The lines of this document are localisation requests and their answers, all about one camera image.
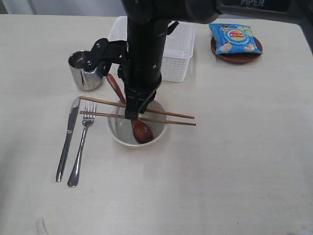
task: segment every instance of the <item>wooden spoon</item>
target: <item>wooden spoon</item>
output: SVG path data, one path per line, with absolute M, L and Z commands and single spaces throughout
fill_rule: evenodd
M 126 99 L 124 98 L 124 95 L 113 75 L 109 73 L 106 76 L 106 79 L 121 100 L 121 102 L 123 104 L 126 104 Z M 139 143 L 147 143 L 153 140 L 153 133 L 145 123 L 140 120 L 131 120 L 131 123 L 133 128 L 133 135 Z

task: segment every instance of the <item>plastic basket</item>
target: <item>plastic basket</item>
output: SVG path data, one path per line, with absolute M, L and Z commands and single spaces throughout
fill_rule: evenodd
M 109 41 L 127 40 L 127 17 L 118 17 L 108 36 Z M 174 32 L 166 37 L 162 60 L 162 80 L 182 82 L 185 79 L 189 60 L 193 55 L 195 26 L 192 23 L 179 23 Z M 113 64 L 114 73 L 118 65 Z

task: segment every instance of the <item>silverware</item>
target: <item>silverware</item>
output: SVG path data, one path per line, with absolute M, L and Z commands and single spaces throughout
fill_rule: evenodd
M 87 101 L 85 105 L 85 111 L 87 112 L 96 112 L 97 110 L 97 104 L 91 101 Z M 93 124 L 94 122 L 94 115 L 84 115 L 83 117 L 83 134 L 82 134 L 82 139 L 80 140 L 80 145 L 77 153 L 77 157 L 72 169 L 72 172 L 69 176 L 67 185 L 69 187 L 75 187 L 78 185 L 78 180 L 79 180 L 79 172 L 80 172 L 80 166 L 82 162 L 82 156 L 83 156 L 83 148 L 85 144 L 85 139 L 86 139 L 86 134 L 88 128 Z
M 68 65 L 74 82 L 78 89 L 83 91 L 91 91 L 99 87 L 103 81 L 102 67 L 103 62 L 100 62 L 99 65 L 93 71 L 84 71 L 83 64 L 87 59 L 87 55 L 90 53 L 88 50 L 80 50 L 68 58 Z
M 57 174 L 55 176 L 56 182 L 60 182 L 62 180 L 62 176 L 63 176 L 63 172 L 64 172 L 64 168 L 65 168 L 65 163 L 67 162 L 67 154 L 68 154 L 68 150 L 69 150 L 70 140 L 72 139 L 74 126 L 75 126 L 76 118 L 77 118 L 78 111 L 79 111 L 79 104 L 80 104 L 80 98 L 77 97 L 72 104 L 72 107 L 71 107 L 70 113 L 69 113 L 69 117 L 68 117 L 67 136 L 66 136 L 65 143 L 63 146 Z

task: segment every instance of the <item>lay's logo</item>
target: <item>lay's logo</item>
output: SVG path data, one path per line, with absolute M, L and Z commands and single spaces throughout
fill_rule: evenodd
M 243 38 L 245 38 L 245 35 L 243 34 L 243 32 L 241 31 L 238 31 L 238 30 L 232 30 L 228 33 L 228 35 L 234 39 L 234 40 L 237 40 L 237 41 L 240 41 L 242 40 Z

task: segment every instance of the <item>blue snack bag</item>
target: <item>blue snack bag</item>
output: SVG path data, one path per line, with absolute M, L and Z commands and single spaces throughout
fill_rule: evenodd
M 251 27 L 234 23 L 210 23 L 216 54 L 262 53 L 256 46 Z

